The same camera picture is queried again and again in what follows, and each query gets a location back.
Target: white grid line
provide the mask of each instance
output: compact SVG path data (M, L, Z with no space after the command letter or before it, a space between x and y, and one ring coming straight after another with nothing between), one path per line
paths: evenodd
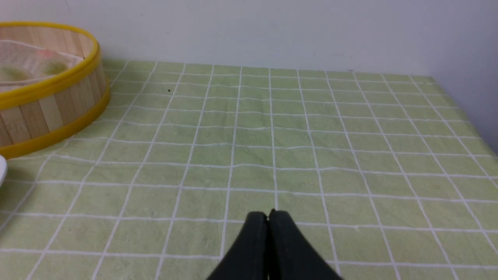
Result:
M8 249L0 248L0 252L22 252L40 254L42 250L33 249ZM64 250L49 250L47 254L65 254L65 255L81 255L81 256L100 256L101 253L86 252L86 251L64 251ZM106 257L131 257L131 258L172 258L172 259L211 259L221 260L219 256L206 256L206 255L169 255L169 254L132 254L132 253L107 253ZM356 265L356 266L392 266L392 263L367 263L367 262L352 262L352 261L330 261L326 260L329 264L342 264L342 265ZM485 269L496 270L498 266L479 266L479 265L448 265L448 264L414 264L414 263L395 263L400 267L418 267L418 268L456 268L456 269Z
M230 187L232 183L232 174L234 172L234 155L235 155L235 140L236 140L236 135L237 135L237 117L239 115L239 102L240 102L240 96L241 96L241 85L242 83L242 67L241 67L241 72L239 76L239 92L238 92L238 99L237 99L237 108L235 110L235 120L234 120L234 132L232 135L232 154L230 158L230 171L228 173L228 183L227 183L227 196L225 198L225 213L223 215L223 229L222 229L222 235L221 235L221 246L220 246L220 257L223 257L225 253L225 237L227 234L227 220L228 220L228 208L229 208L229 203L230 203Z
M125 71L127 73L150 73L149 71ZM157 71L157 72L154 72L154 73L163 73L163 74L180 74L178 72L163 72L163 71ZM189 75L189 76L209 76L210 74L197 74L197 73L185 73L185 75ZM237 77L238 74L213 74L213 77ZM248 77L261 77L261 78L266 78L268 77L268 75L248 75L248 74L243 74L243 76L248 76ZM273 78L286 78L286 79L298 79L296 76L272 76ZM299 79L303 79L303 80L325 80L325 78L318 78L318 77L300 77ZM346 82L354 82L354 80L349 80L349 79L335 79L335 78L329 78L328 80L331 80L331 81L346 81ZM140 80L119 80L119 81L122 81L122 82L132 82L132 83L144 83L145 81L140 81ZM370 80L359 80L361 83L363 82L366 82L366 83L378 83L378 84L382 84L384 83L383 81L370 81ZM167 82L151 82L151 83L176 83L176 82L173 82L173 81L167 81ZM388 83L390 84L411 84L411 81L406 81L406 82L402 82L402 81L389 81ZM422 84L422 85L437 85L437 83L427 83L427 82L417 82L417 84Z
M124 82L124 83L131 83L131 84L143 84L145 83L144 81L130 81L130 80L116 80L117 82ZM149 84L160 84L160 85L169 85L169 84L176 84L177 82L149 82ZM195 85L195 86L207 86L207 84L202 84L202 83L192 83L192 82L180 82L181 85ZM213 84L213 87L219 86L219 87L227 87L227 88L236 88L237 86L231 86L231 85L225 85L225 84ZM246 88L254 88L254 89L269 89L267 87L255 87L255 86L246 86L246 85L241 85L242 87ZM276 90L297 90L294 88L272 88ZM359 93L361 90L347 90L347 89L334 89L336 91L341 91L341 92L357 92ZM304 88L303 91L327 91L327 89L324 88ZM385 91L364 91L366 93L389 93ZM445 94L434 94L434 93L421 93L421 92L396 92L396 94L412 94L412 95L429 95L429 96L445 96Z
M175 95L175 92L176 92L176 89L178 88L178 84L176 85L175 87L175 90L173 91L173 95ZM162 116L162 119L161 119L161 122L159 124L161 124L164 119L166 118L166 113L168 112L168 108L169 108L169 105L171 104L171 100L169 100L168 102L168 105L166 106L166 109L164 110L164 114ZM138 169L136 170L135 174L133 175L133 178L131 180L131 183L128 187L128 191L126 193L126 197L124 199L124 203L123 203L123 206L121 207L121 210L120 210L120 213L119 213L119 216L116 220L116 222L114 223L114 226L113 226L113 229L111 230L111 234L109 235L109 239L107 240L107 243L106 243L106 246L104 247L104 251L102 252L102 255L101 257L99 258L99 262L97 263L97 266L95 267L94 269L94 273L92 275L92 280L95 280L95 278L97 277L97 273L99 272L100 270L100 267L102 266L102 262L104 261L104 254L107 253L107 251L109 250L109 247L111 246L111 243L113 241L113 238L114 238L114 235L116 234L116 230L118 230L118 226L119 226L119 223L120 223L120 220L121 218L123 217L123 214L125 213L125 210L126 210L126 206L128 205L128 201L129 201L129 197L131 195L131 192L132 192L132 189L133 189L133 184L135 183L135 180L136 178L138 177L138 174L140 173L140 171L142 170L143 168L143 165L144 163L147 161L149 155L150 155L150 151L152 150L152 147L154 146L154 140L156 139L157 135L159 134L159 129L160 129L160 125L157 126L157 129L155 131L155 134L154 134L154 137L152 138L151 142L150 142L150 145L149 145L149 148L147 149L147 153L145 154L145 157L142 161L142 163L140 164L140 166L138 167Z
M128 64L128 61L126 61L124 67L126 68ZM137 95L133 101L137 100L139 97L139 95ZM123 117L121 118L121 120L123 120L125 118L125 116L127 115L127 113L129 112L130 108L128 108L125 112L125 114L123 115ZM60 229L62 228L62 225L64 224L64 222L66 221L66 218L67 218L67 215L69 213L71 213L71 210L73 209L74 205L76 204L76 200L78 199L78 197L80 196L81 194L81 191L83 190L83 186L84 186L84 183L86 181L86 179L88 178L88 176L92 173L93 169L95 168L95 166L98 164L99 160L102 159L102 157L104 156L104 153L106 152L106 149L107 147L109 146L109 144L111 143L111 139L113 138L113 136L116 134L116 132L118 131L118 128L120 126L120 123L118 123L118 125L116 125L116 128L114 129L113 133L111 134L111 137L109 140L107 140L106 142L106 145L104 146L104 149L102 150L98 160L97 160L97 163L95 165L93 165L92 167L90 167L90 169L88 170L87 174L83 177L83 180L80 184L80 186L78 187L78 191L76 192L76 195L74 196L73 200L71 201L71 204L69 205L69 208L67 209L66 211L66 215L62 218L61 222L59 223L59 225L57 226L57 229L55 230L55 232L53 233L52 237L50 238L48 244L46 245L45 249L44 249L44 252L40 255L40 257L38 258L38 260L36 261L33 269L31 270L31 272L28 274L27 276L27 280L30 280L31 277L33 277L33 274L35 273L36 269L38 268L38 266L40 265L41 261L43 260L43 258L45 257L45 254L46 254L46 251L49 250L50 246L52 245L52 243L55 241L55 238L57 237L57 235L59 234L59 231Z
M200 112L200 110L174 110L174 109L169 109L170 111L185 111L185 112ZM234 114L235 112L224 112L224 111L207 111L210 113L228 113L228 114ZM254 112L254 111L247 111L247 112L239 112L239 114L261 114L261 115L267 115L270 116L270 114L266 113L261 113L261 112ZM273 114L274 116L293 116L293 117L304 117L304 115L294 115L294 114ZM328 117L328 118L339 118L338 116L331 116L331 115L323 115L323 114L309 114L309 116L322 116L322 117ZM343 117L343 119L373 119L373 118L368 118L368 117ZM408 119L396 119L396 118L377 118L378 120L387 120L387 121L407 121ZM440 120L423 120L423 119L411 119L412 121L421 121L421 122L440 122L443 123L443 121ZM98 120L95 121L95 123L105 123L105 122L118 122L117 120L108 120L108 119L103 119L103 120ZM468 123L467 121L449 121L453 123ZM141 125L141 126L158 126L159 124L141 124L141 123L135 123L135 122L130 122L130 121L123 121L123 123L128 123L128 124L134 124L134 125ZM179 126L179 127L193 127L196 128L196 126L192 125L182 125L182 124L173 124L173 123L167 123L167 124L162 124L162 126ZM222 126L200 126L201 128L211 128L211 127L222 127ZM301 129L294 129L294 128L285 128L285 127L276 127L278 129L288 129L288 130L300 130L300 131L306 131L306 130L301 130ZM334 131L318 131L318 130L311 130L311 132L328 132L328 133L339 133L339 131L334 132ZM387 133L386 135L417 135L417 134L389 134ZM450 138L456 138L456 136L445 136L445 135L423 135L424 137L450 137ZM480 137L474 136L457 136L459 138L474 138L474 139L480 139Z
M9 182L16 182L16 183L24 183L24 184L30 184L30 182L24 182L24 181L13 181L10 180ZM62 180L51 180L51 181L39 181L39 184L72 184L72 185L79 185L81 182L76 182L76 181L62 181ZM84 183L87 186L101 186L101 187L107 187L107 186L129 186L129 184L121 184L121 183L91 183L91 182L85 182ZM134 184L134 186L137 187L151 187L151 188L179 188L179 186L176 185L148 185L148 184ZM208 191L226 191L227 188L225 187L194 187L194 186L182 186L183 189L190 189L190 190L208 190ZM231 191L246 191L246 192L266 192L266 193L274 193L275 190L273 189L251 189L251 188L231 188ZM294 191L288 191L288 190L277 190L277 193L288 193L288 194L293 194L293 195L307 195L307 196L321 196L320 193L307 193L307 192L294 192ZM397 195L385 195L385 194L364 194L364 193L324 193L323 195L325 196L358 196L358 197L374 197L374 198L395 198L395 199L405 199L405 200L412 200L412 199L417 199L414 196L397 196ZM498 200L480 200L480 199L450 199L450 198L437 198L437 197L418 197L418 199L421 200L430 200L430 201L447 201L447 202L479 202L479 203L498 203Z
M156 96L166 96L166 97L171 97L170 95L165 95L165 94L156 94L156 93L149 93L149 94L144 94L144 95L156 95ZM186 99L202 99L202 97L199 97L199 96L182 96L182 95L178 95L176 97L181 97L181 98L186 98ZM218 96L212 96L212 97L208 97L207 99L229 99L229 100L235 100L236 98L232 98L232 97L218 97ZM250 99L250 100L259 100L259 101L269 101L269 99L259 99L259 98L252 98L252 97L243 97L241 99ZM296 101L296 100L286 100L286 99L273 99L274 101L284 101L284 102L299 102L299 101ZM349 104L349 105L365 105L366 103L368 102L363 102L363 103L358 103L358 102L321 102L321 101L307 101L305 100L306 103L322 103L322 104ZM414 108L449 108L449 109L459 109L459 107L450 107L450 106L428 106L428 105L399 105L399 104L386 104L386 103L370 103L371 105L378 105L378 106L391 106L391 107L399 107L399 106L402 106L402 107L414 107ZM108 108L124 108L124 107L128 107L129 105L109 105ZM144 106L139 106L139 105L133 105L132 107L135 107L135 108L142 108L142 109L148 109L148 110L164 110L162 108L150 108L150 107L144 107ZM199 112L200 110L193 110L193 109L172 109L173 111L193 111L193 112ZM223 113L233 113L233 112L230 112L230 111L216 111L216 110L206 110L206 112L223 112ZM262 112L258 112L258 111L253 111L253 112L243 112L243 113L260 113L262 115L269 115L269 113L262 113ZM279 113L275 113L275 115L294 115L294 116L302 116L302 115L299 115L299 114L279 114ZM427 119L419 119L420 121L438 121L438 120L427 120ZM450 120L450 121L454 121L454 122L466 122L466 123L470 123L469 121L464 121L464 120Z
M87 159L77 159L82 162L88 162L88 163L96 163L93 160L87 160ZM99 163L101 164L128 164L128 165L140 165L140 162L127 162L127 161L100 161ZM195 167L212 167L212 168L230 168L232 166L230 165L212 165L212 164L186 164L186 163L174 163L174 162L147 162L147 165L169 165L169 166L195 166ZM233 167L240 167L240 166L255 166L255 167L261 167L261 168L273 168L272 166L267 166L267 165L261 165L261 164L254 164L254 163L241 163L241 164L235 164ZM277 170L315 170L315 168L298 168L298 167L276 167ZM387 174L387 175L403 175L401 172L388 172L388 171L367 171L367 170L361 170L361 169L352 169L352 168L342 168L342 167L324 167L324 168L319 168L320 171L323 170L346 170L346 171L355 171L355 172L362 172L362 173L369 173L369 174ZM453 178L485 178L485 179L498 179L498 176L483 176L483 175L467 175L467 174L441 174L441 173L404 173L408 176L435 176L435 177L453 177Z
M330 92L332 94L332 98L334 99L335 101L335 96L334 96L334 91L332 90L332 87L330 87ZM340 113L340 110L339 110L339 106L337 106L336 104L336 110L337 110L337 113L339 114L339 116L341 115ZM348 144L349 144L349 147L351 150L353 150L353 144L351 143L351 140L349 139L349 135L348 135L348 131L346 130L346 126L344 125L344 121L343 119L341 118L341 125L343 126L344 128L344 134L346 135L346 139L348 140ZM353 157L355 158L355 163L356 163L356 166L358 167L358 170L360 171L360 174L363 178L363 182L365 184L365 187L367 187L367 192L368 194L370 195L369 197L369 200L370 200L370 204L372 205L372 209L373 209L373 212L375 213L375 218L377 219L377 222L379 224L379 226L382 226L382 222L380 221L380 216L378 214L378 211L377 211L377 208L375 207L375 204L374 204L374 200L372 199L371 195L372 195L372 191L370 190L370 187L367 183L367 178L365 177L365 175L363 174L363 171L360 167L360 162L358 161L358 158L356 157L356 153L355 152L352 152L353 153ZM389 246L389 241L387 240L387 236L385 234L385 231L384 229L380 229L381 233L382 233L382 238L384 239L384 242L385 242L385 245L386 245L386 248L387 248L387 253L389 254L389 259L391 260L391 263L392 263L392 266L394 267L394 272L396 274L396 278L397 280L401 280L401 277L399 275L399 271L398 271L398 268L397 266L394 264L394 257L392 255L392 251L391 251L391 248Z
M93 219L105 219L105 220L127 220L127 221L191 221L191 222L213 222L213 223L231 223L231 224L243 224L243 220L220 220L220 219L210 219L210 218L153 218L153 217L119 217L119 216L101 216L101 215L88 215L88 214L44 214L44 213L15 213L9 211L0 211L0 213L12 214L13 216L20 217L46 217L46 218L93 218ZM343 224L326 224L326 223L309 223L309 222L295 222L299 226L316 226L316 227L330 227L330 228L373 228L373 229L390 229L390 230L406 230L406 231L435 231L435 232L467 232L467 233L498 233L498 230L480 230L480 229L449 229L449 228L413 228L413 227L402 227L402 226L383 226L375 224L365 224L365 225L343 225ZM9 248L9 250L22 250L21 248Z
M103 140L108 140L109 138L107 137L102 137L102 138L91 138L91 139L85 139L85 138L71 138L71 140L78 140L78 141L88 141L88 142L100 142ZM130 140L117 140L117 139L112 139L112 142L121 142L121 143L134 143L134 144L150 144L150 141L130 141ZM190 146L191 144L188 143L174 143L174 142L158 142L155 141L154 144L157 145L173 145L173 146ZM231 143L211 143L211 144L195 144L194 146L223 146L223 145L232 145ZM297 148L312 148L311 146L288 146L288 147L271 147L271 146L258 146L258 145L240 145L236 144L235 147L245 147L245 148L274 148L274 149L297 149ZM413 154L413 155L450 155L450 156L467 156L470 157L467 153L429 153L429 152L415 152L415 151L385 151L385 150L359 150L359 149L346 149L346 148L330 148L330 147L323 147L323 146L316 146L315 148L318 149L326 149L326 150L341 150L341 151L354 151L354 152L367 152L367 153L395 153L395 154ZM34 159L34 158L40 158L40 157L45 157L44 155L37 155L37 156L27 156L23 158L18 158L18 159L13 159L14 161L16 160L26 160L26 159ZM84 162L96 162L95 160L91 159L84 159L80 157L75 157L75 156L69 156L69 155L63 155L63 154L54 154L53 157L55 158L65 158L65 159L73 159L73 160L79 160L79 161L84 161ZM479 154L475 155L475 157L493 157L496 158L494 155L490 154ZM121 163L120 161L111 161L112 163Z
M270 97L270 128L271 128L271 162L273 164L273 188L275 190L275 210L278 210L278 183L275 155L275 127L273 124L273 96L271 95L271 69L268 69L268 86Z
M358 80L356 79L356 74L355 74L355 73L353 73L353 76L355 77L355 80L356 80L356 82L358 83ZM394 93L393 93L393 96L394 96L394 98L396 99L396 101L397 101L397 102L401 105L401 103L399 102L398 98L396 97L396 95L395 95ZM427 214L425 213L424 207L422 206L422 202L420 202L420 199L418 199L418 195L417 195L417 193L415 192L415 190L413 189L413 187L412 187L412 185L411 185L411 182L410 182L410 180L408 179L408 176L406 176L405 171L404 171L404 169L403 169L403 166L401 165L401 163L400 163L400 162L399 162L399 160L398 160L398 157L397 157L397 156L396 156L396 154L394 153L394 150L393 150L393 148L392 148L391 144L389 143L389 140L387 139L387 136L386 136L386 135L384 135L384 131L383 131L382 127L380 126L380 123L379 123L379 122L378 122L378 120L375 118L375 113L374 113L374 111L372 110L372 108L370 107L370 105L369 105L368 103L367 103L367 105L368 105L368 107L369 107L369 109L370 109L370 112L371 112L371 114L372 114L372 116L373 116L373 118L374 118L374 120L375 120L375 123L377 124L377 126L378 126L378 128L379 128L379 130L380 130L380 133L382 134L382 136L383 136L383 138L384 138L384 141L387 143L387 146L389 147L389 150L390 150L390 152L391 152L392 156L394 157L394 160L396 161L396 164L397 164L397 165L398 165L398 167L399 167L399 170L400 170L400 171L401 171L401 173L403 174L403 177L404 177L404 179L405 179L406 183L408 184L408 187L410 188L411 192L412 192L412 193L413 193L413 195L415 196L416 201L417 201L417 205L418 205L418 207L420 208L420 210L421 210L421 212L422 212L422 215L423 215L423 216L424 216L424 218L425 218L425 221L426 221L426 222L427 222L427 224L429 225L429 228L430 228L430 229L432 229L432 223L431 223L431 221L430 221L430 219L429 219L429 216L427 216ZM405 112L406 116L407 116L407 117L408 117L408 119L409 119L410 117L409 117L408 113L405 111L405 109L404 109L403 107L402 107L402 109L403 109L403 111ZM412 124L412 126L416 129L416 131L418 132L417 127L415 127L415 124L414 124L411 120L410 120L410 123L411 123L411 124ZM444 256L444 259L446 260L446 262L447 262L449 265L451 265L450 258L448 257L448 254L446 253L446 250L444 249L443 245L441 244L441 241L439 240L438 236L436 235L436 232L435 232L435 231L431 231L431 232L432 232L432 236L434 237L434 239L436 240L436 243L437 243L437 244L438 244L438 246L439 246L439 249L441 250L441 252L442 252L442 254L443 254L443 256ZM457 273L455 272L455 270L454 270L453 268L451 268L451 272L452 272L452 274L453 274L453 277L454 277L456 280L459 280L459 278L458 278L458 276L457 276Z
M206 90L206 97L208 96L208 93L209 93L209 87L211 85L211 80L213 80L214 69L215 69L215 67L213 65L212 68L211 68L211 76L209 78L208 88ZM207 101L207 98L204 99L204 102L202 104L202 110L204 110L204 108L206 106L206 101ZM183 172L183 177L182 177L182 179L180 181L180 187L178 188L178 194L176 196L176 202L175 202L175 207L173 209L172 218L176 217L176 212L178 211L178 205L180 204L180 197L181 197L181 194L182 194L183 182L185 181L185 178L187 177L188 168L189 168L189 166L191 166L190 165L190 161L192 160L192 154L194 153L194 147L195 147L194 144L195 144L195 141L197 140L197 135L199 133L199 126L201 125L201 121L202 121L202 115L203 115L203 111L202 110L201 110L201 113L200 113L200 116L199 116L199 122L197 123L197 128L195 130L194 140L192 141L192 148L190 149L190 154L189 154L189 157L188 157L188 160L187 160L187 164L185 166L185 171ZM162 253L163 254L166 254L166 250L168 248L169 239L171 237L171 231L173 230L173 224L174 224L174 221L171 221L169 223L168 233L166 234L166 240L164 241L164 246L162 248ZM156 269L156 274L155 274L155 277L154 277L155 280L159 279L159 275L161 274L161 268L162 268L163 261L164 261L164 258L161 257L161 259L159 261L159 265L157 266L157 269Z
M111 82L111 84L109 85L109 88L111 88L111 87L114 85L114 83L118 80L118 78L121 76L121 74L125 71L126 66L128 65L128 63L129 63L129 60L127 60L127 61L124 63L124 68L123 68L123 69L121 69L121 71L119 71L119 73L118 73L118 75L116 76L116 78L115 78L115 79Z
M430 102L430 100L425 97L425 99L427 100L427 102L429 102L429 104L432 105L432 103ZM441 114L437 111L436 108L434 108L434 110L436 111L436 113L441 117ZM468 155L472 158L472 160L479 166L479 168L482 170L482 172L484 173L484 175L492 182L493 185L495 185L496 188L498 188L497 184L495 183L494 180L491 179L491 177L488 175L488 173L486 172L486 170L479 164L479 162L476 160L476 158L472 155L472 153L469 151L469 149L465 146L465 144L457 137L457 135L455 134L455 132L453 131L453 129L451 128L451 126L446 123L446 126L450 129L450 131L453 133L454 136L456 136L457 140L459 141L459 143L464 147L464 149L467 151ZM423 140L424 143L426 144L427 148L429 149L429 151L432 153L432 150L431 148L429 147L429 145L425 142L425 140ZM434 160L437 162L438 166L443 170L443 172L446 174L446 170L444 169L443 165L439 162L438 158L435 156L435 155L432 155ZM455 191L458 193L458 195L460 196L460 198L463 199L463 195L461 194L460 190L458 189L458 187L456 186L455 182L453 181L452 178L448 177L448 180L451 182L451 184L453 185ZM468 205L467 202L463 202L467 211L470 213L470 215L472 215L473 219L476 221L477 223L477 226L479 226L479 228L481 230L483 230L483 226L481 224L481 222L479 221L479 219L477 218L477 216L475 215L475 213L472 211L472 209L470 208L470 206ZM486 240L488 241L489 245L491 246L491 248L494 250L494 252L498 255L498 250L497 248L495 247L495 245L493 244L493 242L491 241L489 235L486 233L486 232L483 232L483 235L484 237L486 238Z
M377 104L371 104L371 103L362 103L362 105L377 105ZM119 106L109 106L109 108L128 108L130 105L119 105ZM141 109L147 109L147 110L152 110L152 111L164 111L164 109L161 108L149 108L149 107L142 107L142 106L135 106L133 105L132 107L134 108L141 108ZM187 110L187 109L170 109L170 111L180 111L180 112L200 112L201 110ZM225 113L225 114L234 114L235 112L226 112L226 111L218 111L218 110L205 110L204 112L207 113ZM259 114L259 115L264 115L264 116L270 116L270 113L263 113L263 112L258 112L258 111L244 111L244 112L239 112L240 114ZM304 117L305 115L303 114L285 114L285 113L274 113L274 116L293 116L293 117ZM335 115L324 115L324 114L308 114L308 116L321 116L321 117L327 117L327 118L338 118L338 116ZM370 117L353 117L353 116L343 116L344 119L364 119L364 120L373 120L373 118ZM400 119L400 118L377 118L378 120L387 120L387 121L407 121L408 119ZM418 122L434 122L434 123L443 123L442 120L432 120L432 119L412 119L413 121L418 121ZM96 121L97 123L101 122L115 122L116 120L99 120ZM464 120L449 120L450 122L453 123L468 123L470 124L469 121L464 121ZM140 123L134 123L130 121L126 121L127 123L131 124L138 124L138 125L158 125L158 124L140 124Z
M319 166L318 166L318 157L316 156L315 145L313 143L313 137L311 136L311 131L310 131L310 124L308 121L308 116L306 115L306 104L304 103L304 96L303 96L303 91L301 88L301 79L298 79L297 83L299 85L299 92L301 94L301 100L303 103L303 111L304 111L304 118L306 120L306 128L308 129L308 136L310 138L310 144L311 144L311 148L313 150L313 160L315 161L315 169L316 169L316 173L318 175L318 185L320 187L320 195L322 198L323 211L325 212L325 221L327 222L327 225L330 225L329 210L327 209L327 202L325 201L325 196L324 196L324 191L323 191L322 174L321 174ZM329 232L329 239L330 239L332 254L334 256L334 259L337 260L337 251L336 251L336 245L334 242L334 236L332 235L332 228L330 226L328 226L327 229ZM337 271L337 274L341 274L341 268L339 267L339 265L336 265L336 271Z
M106 122L117 122L115 120L105 120ZM122 122L122 123L129 123L129 124L136 124L136 125L141 125L141 126L157 126L159 124L151 125L151 124L139 124L139 123L133 123L133 122ZM179 124L162 124L162 126L173 126L173 127L186 127L186 128L196 128L197 126L191 126L191 125L179 125ZM224 127L224 126L201 126L200 128L233 128L232 126L230 127ZM245 128L241 127L240 129L245 129L245 130L265 130L268 129L266 127L261 127L261 128ZM284 128L284 127L276 127L275 129L280 129L280 130L294 130L294 131L303 131L307 132L307 130L302 130L302 129L294 129L294 128ZM322 131L322 130L310 130L311 132L317 132L317 133L326 133L326 134L335 134L335 133L344 133L342 131ZM372 132L349 132L349 134L364 134L364 135L382 135L381 133L372 133ZM403 134L403 133L386 133L385 135L387 136L419 136L417 134ZM435 138L456 138L455 136L442 136L442 135L422 135L422 137L435 137ZM471 136L459 136L458 138L461 139L480 139L480 137L471 137ZM83 140L90 140L90 139L108 139L106 137L99 137L99 138L81 138Z

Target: wooden basket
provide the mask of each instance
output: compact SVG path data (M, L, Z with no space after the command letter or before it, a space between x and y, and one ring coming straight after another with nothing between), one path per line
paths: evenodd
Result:
M25 155L60 142L93 122L109 103L100 47L88 32L45 22L0 22L13 40L84 58L41 82L0 93L0 154Z

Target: yellow band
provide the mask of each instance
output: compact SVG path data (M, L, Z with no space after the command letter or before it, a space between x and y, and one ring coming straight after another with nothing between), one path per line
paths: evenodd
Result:
M106 109L107 104L109 104L110 98L111 95L109 93L108 82L104 96L102 96L100 101L95 104L93 108L88 110L88 112L82 115L79 119L35 139L31 139L7 147L0 147L0 154L3 155L6 159L14 158L41 150L48 146L52 146L66 138L71 137L72 135L76 134L77 132L81 131L89 124L91 124L96 118L98 118L100 114L102 114L102 112Z

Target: white object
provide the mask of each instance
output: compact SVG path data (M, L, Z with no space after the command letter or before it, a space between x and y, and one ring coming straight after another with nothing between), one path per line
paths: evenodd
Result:
M7 175L7 161L0 155L0 186L5 180L5 175Z

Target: green checkered tablecloth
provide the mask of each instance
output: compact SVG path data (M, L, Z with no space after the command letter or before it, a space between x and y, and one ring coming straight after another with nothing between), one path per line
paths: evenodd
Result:
M8 161L0 279L202 279L272 208L347 280L497 278L497 156L432 78L105 68L97 121Z

